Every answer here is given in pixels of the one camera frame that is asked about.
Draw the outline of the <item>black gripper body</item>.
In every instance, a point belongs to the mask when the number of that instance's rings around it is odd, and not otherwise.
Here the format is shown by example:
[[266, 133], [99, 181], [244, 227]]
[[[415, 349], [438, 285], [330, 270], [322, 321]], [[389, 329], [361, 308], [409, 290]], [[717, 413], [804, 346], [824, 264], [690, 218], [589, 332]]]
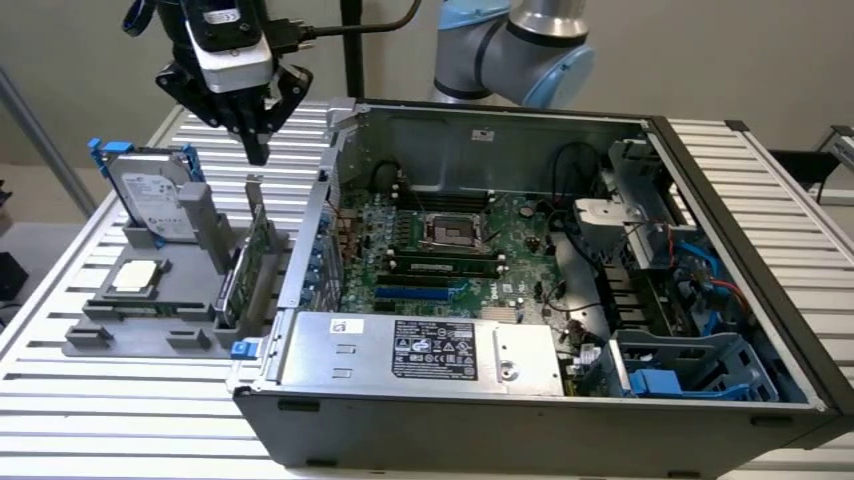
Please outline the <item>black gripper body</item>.
[[166, 34], [172, 42], [172, 55], [175, 62], [186, 70], [198, 70], [199, 63], [180, 2], [172, 0], [158, 1], [156, 12]]

